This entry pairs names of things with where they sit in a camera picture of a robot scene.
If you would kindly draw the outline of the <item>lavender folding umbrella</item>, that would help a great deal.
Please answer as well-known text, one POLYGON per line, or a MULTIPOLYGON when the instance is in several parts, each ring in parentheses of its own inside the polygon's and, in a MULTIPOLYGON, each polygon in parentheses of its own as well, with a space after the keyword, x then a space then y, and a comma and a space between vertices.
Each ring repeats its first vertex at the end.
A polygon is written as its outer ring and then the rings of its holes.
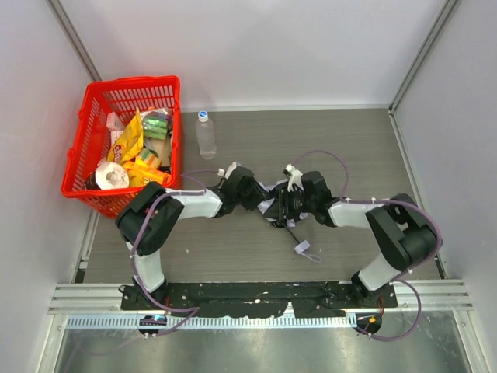
MULTIPOLYGON (((320 256, 309 253, 309 249, 311 248, 311 244, 309 243, 309 241, 300 240, 293 232, 293 229, 296 227, 297 224, 294 224, 292 221, 290 221, 288 225, 278 225, 276 222, 277 212, 278 212, 277 193, 279 190, 287 188, 287 184, 288 181, 284 180, 281 180, 277 184, 269 186, 265 186, 264 184, 260 183, 260 186, 266 192, 266 194, 265 194, 265 200, 263 200, 257 206, 257 208, 259 209, 262 216, 269 222, 270 225, 272 225, 274 228, 283 229, 286 233, 290 235, 290 237, 295 243, 294 252, 297 255, 302 256, 313 263, 320 263, 322 261, 320 256)), ((306 206, 305 206, 305 195, 304 195, 304 211, 307 213, 308 217, 308 212, 306 211, 306 206)))

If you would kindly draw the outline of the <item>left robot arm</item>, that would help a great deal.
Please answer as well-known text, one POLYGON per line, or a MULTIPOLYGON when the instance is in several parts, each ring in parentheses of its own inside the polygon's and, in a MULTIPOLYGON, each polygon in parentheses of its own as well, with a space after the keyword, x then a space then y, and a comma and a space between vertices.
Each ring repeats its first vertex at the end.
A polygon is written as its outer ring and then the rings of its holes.
POLYGON ((134 285, 148 303, 170 312, 195 312, 196 307, 172 309, 165 304, 166 280, 160 250, 177 221, 221 218, 237 206, 252 211, 267 198, 251 170, 234 165, 214 186, 177 190, 151 182, 118 214, 115 224, 130 251, 134 285))

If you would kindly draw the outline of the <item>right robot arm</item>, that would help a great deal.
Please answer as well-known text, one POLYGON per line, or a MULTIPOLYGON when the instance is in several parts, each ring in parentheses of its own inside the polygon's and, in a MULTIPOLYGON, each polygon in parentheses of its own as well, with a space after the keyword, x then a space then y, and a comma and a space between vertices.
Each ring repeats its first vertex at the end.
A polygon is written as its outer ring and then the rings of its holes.
POLYGON ((302 173, 292 165, 283 171, 287 182, 274 187, 265 213, 277 228, 288 228, 305 214, 329 228, 364 228, 372 232, 377 256, 351 278, 351 300, 373 305, 380 293, 414 267, 435 256, 442 235, 431 217, 405 193, 387 200, 335 197, 318 171, 302 173))

